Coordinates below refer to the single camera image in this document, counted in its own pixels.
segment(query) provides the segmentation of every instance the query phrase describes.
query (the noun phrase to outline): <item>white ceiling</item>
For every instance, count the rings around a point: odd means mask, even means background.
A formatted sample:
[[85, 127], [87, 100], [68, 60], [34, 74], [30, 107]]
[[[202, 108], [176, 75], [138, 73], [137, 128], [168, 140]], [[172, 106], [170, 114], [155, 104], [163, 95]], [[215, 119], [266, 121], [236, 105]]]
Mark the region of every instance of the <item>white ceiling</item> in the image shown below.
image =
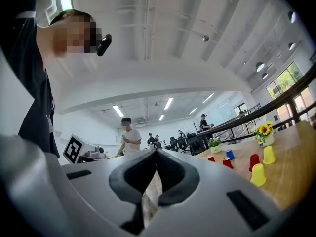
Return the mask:
[[[211, 102], [216, 97], [216, 93], [202, 103], [213, 92], [189, 92], [180, 94], [168, 94], [152, 97], [143, 97], [120, 102], [113, 102], [105, 105], [91, 107], [90, 110], [100, 115], [108, 123], [117, 128], [121, 127], [121, 119], [113, 105], [118, 105], [125, 117], [130, 117], [133, 124], [155, 124], [159, 122], [161, 115], [165, 115], [163, 122], [175, 119], [183, 119], [194, 116], [196, 113], [189, 114], [194, 108], [201, 109]], [[169, 108], [164, 110], [164, 107], [170, 97], [173, 97]]]

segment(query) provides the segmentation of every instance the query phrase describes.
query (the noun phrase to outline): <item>desk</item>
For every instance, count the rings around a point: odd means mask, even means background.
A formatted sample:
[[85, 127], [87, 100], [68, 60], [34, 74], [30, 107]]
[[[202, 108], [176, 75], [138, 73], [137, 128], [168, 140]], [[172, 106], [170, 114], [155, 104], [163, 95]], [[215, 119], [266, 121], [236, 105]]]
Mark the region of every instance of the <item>desk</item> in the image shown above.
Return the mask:
[[[302, 121], [274, 134], [274, 137], [272, 148], [276, 160], [272, 164], [263, 164], [264, 149], [256, 141], [229, 147], [235, 156], [232, 160], [234, 170], [247, 180], [251, 178], [249, 158], [252, 154], [259, 155], [267, 178], [260, 188], [270, 194], [281, 209], [286, 209], [305, 196], [316, 174], [316, 131]], [[211, 154], [209, 149], [195, 157], [207, 160]], [[223, 164], [226, 151], [213, 155], [218, 164]]]

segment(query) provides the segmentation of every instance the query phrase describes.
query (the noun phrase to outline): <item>spotlight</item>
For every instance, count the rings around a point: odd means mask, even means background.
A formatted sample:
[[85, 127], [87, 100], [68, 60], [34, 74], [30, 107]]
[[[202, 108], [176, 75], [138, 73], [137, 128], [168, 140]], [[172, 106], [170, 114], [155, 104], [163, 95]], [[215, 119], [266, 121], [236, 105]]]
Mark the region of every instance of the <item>spotlight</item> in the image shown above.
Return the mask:
[[208, 42], [209, 41], [209, 35], [204, 35], [203, 36], [203, 41]]
[[267, 73], [263, 73], [263, 74], [262, 74], [262, 79], [265, 79], [267, 76], [268, 76]]
[[295, 43], [290, 43], [288, 49], [291, 51], [295, 47]]
[[291, 23], [294, 23], [296, 20], [296, 12], [289, 11], [287, 15], [288, 18], [291, 20]]
[[258, 63], [256, 64], [256, 70], [257, 70], [257, 72], [259, 72], [260, 70], [262, 70], [264, 66], [265, 66], [264, 63], [258, 62]]

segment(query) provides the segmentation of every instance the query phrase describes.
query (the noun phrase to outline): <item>red plastic cup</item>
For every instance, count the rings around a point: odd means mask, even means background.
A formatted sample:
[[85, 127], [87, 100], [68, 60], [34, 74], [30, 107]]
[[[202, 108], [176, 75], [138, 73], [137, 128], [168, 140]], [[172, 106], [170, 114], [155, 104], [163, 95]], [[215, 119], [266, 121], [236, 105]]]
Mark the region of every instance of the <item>red plastic cup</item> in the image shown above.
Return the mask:
[[229, 168], [233, 168], [233, 165], [231, 163], [231, 160], [229, 159], [229, 157], [226, 157], [223, 159], [223, 165], [229, 167]]
[[215, 162], [214, 156], [208, 156], [207, 157], [208, 160]]
[[250, 168], [249, 171], [252, 172], [252, 167], [256, 164], [260, 163], [259, 156], [257, 154], [252, 155], [250, 157]]

